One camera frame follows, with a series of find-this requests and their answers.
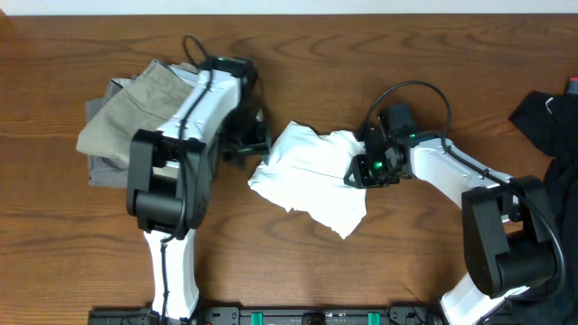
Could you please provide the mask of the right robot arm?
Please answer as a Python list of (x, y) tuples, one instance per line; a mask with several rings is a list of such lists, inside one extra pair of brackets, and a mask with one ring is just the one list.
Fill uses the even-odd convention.
[(391, 323), (508, 324), (508, 304), (563, 290), (564, 253), (538, 178), (496, 172), (454, 147), (445, 131), (419, 131), (407, 105), (381, 110), (378, 125), (363, 122), (356, 138), (365, 151), (352, 158), (345, 184), (382, 188), (415, 178), (461, 209), (466, 275), (431, 310), (388, 311)]

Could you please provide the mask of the white printed t-shirt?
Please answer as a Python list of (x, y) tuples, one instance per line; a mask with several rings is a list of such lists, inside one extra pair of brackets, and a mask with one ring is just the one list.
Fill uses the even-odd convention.
[(366, 191), (343, 178), (352, 158), (365, 152), (351, 131), (316, 134), (290, 122), (260, 163), (248, 186), (290, 212), (307, 212), (317, 222), (347, 238), (367, 215)]

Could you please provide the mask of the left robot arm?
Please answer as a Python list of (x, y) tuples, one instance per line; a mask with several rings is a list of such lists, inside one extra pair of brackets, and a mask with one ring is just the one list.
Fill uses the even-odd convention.
[(258, 81), (253, 61), (210, 56), (174, 116), (154, 131), (137, 130), (131, 140), (126, 210), (151, 252), (152, 324), (188, 324), (194, 315), (200, 292), (193, 244), (217, 161), (244, 168), (249, 156), (269, 155), (265, 101), (254, 95)]

